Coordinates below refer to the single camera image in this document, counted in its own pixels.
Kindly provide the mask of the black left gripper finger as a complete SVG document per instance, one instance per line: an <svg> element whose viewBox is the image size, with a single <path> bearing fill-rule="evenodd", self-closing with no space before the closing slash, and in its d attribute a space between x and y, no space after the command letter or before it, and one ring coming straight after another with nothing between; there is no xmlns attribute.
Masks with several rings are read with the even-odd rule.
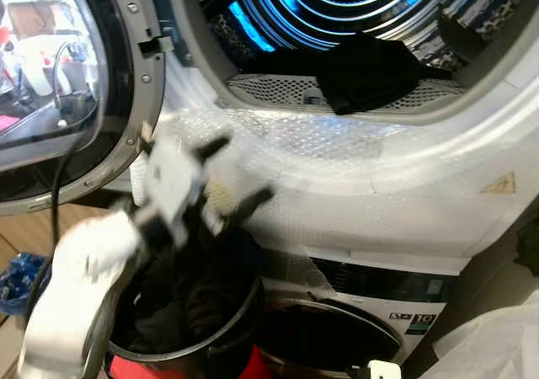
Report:
<svg viewBox="0 0 539 379"><path fill-rule="evenodd" d="M250 220L251 216L253 216L260 206L265 205L273 197L274 188L272 186L262 187L255 190L254 193L246 195L246 197L240 199L236 205L230 207L226 214L223 215L223 228L226 230L239 228Z"/></svg>
<svg viewBox="0 0 539 379"><path fill-rule="evenodd" d="M197 163L205 163L205 161L211 160L218 152L222 151L224 147L230 144L231 137L228 134L222 134L222 136L216 136L215 139L211 139L205 144L201 144L200 147L194 148L194 158Z"/></svg>

